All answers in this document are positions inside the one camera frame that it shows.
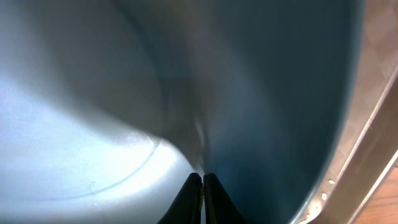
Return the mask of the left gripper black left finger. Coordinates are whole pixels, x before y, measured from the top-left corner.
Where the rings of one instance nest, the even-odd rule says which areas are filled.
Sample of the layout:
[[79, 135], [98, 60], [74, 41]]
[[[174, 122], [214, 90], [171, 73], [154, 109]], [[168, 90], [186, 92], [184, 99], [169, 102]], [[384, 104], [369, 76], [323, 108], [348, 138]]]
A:
[[202, 187], [200, 175], [191, 173], [158, 224], [200, 224]]

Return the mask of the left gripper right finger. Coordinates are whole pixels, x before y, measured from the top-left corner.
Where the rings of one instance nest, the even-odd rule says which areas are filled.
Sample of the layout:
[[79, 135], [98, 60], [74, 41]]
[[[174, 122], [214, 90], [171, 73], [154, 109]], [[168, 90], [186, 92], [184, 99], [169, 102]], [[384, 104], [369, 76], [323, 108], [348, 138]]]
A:
[[203, 180], [206, 224], [245, 224], [217, 176], [206, 174]]

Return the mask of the dark blue plate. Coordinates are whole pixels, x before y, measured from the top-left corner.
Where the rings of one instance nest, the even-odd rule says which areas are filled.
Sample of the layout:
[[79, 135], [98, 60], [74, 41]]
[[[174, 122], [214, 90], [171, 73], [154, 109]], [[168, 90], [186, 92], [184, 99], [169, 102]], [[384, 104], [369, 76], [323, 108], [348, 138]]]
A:
[[2, 1], [1, 222], [158, 223], [213, 173], [295, 223], [331, 163], [363, 1]]

